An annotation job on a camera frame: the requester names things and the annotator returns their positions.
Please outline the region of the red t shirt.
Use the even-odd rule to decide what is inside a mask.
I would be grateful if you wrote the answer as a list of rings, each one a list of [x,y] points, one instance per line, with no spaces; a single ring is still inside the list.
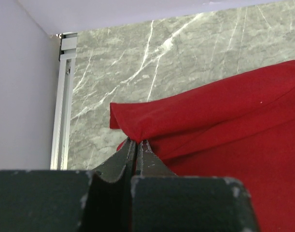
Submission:
[[[113,102],[110,128],[147,140],[178,175],[241,180],[262,231],[295,232],[295,60],[157,101]]]

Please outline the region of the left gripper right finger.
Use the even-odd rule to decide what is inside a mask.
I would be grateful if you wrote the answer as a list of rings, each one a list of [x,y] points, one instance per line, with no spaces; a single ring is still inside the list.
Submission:
[[[177,177],[163,161],[152,151],[147,140],[140,142],[136,159],[138,177]]]

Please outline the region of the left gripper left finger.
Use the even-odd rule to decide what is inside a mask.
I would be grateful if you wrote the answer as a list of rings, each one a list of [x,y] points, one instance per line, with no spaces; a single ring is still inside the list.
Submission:
[[[126,173],[126,168],[132,168],[136,148],[136,142],[127,138],[118,151],[95,168],[95,173],[105,182],[119,181]]]

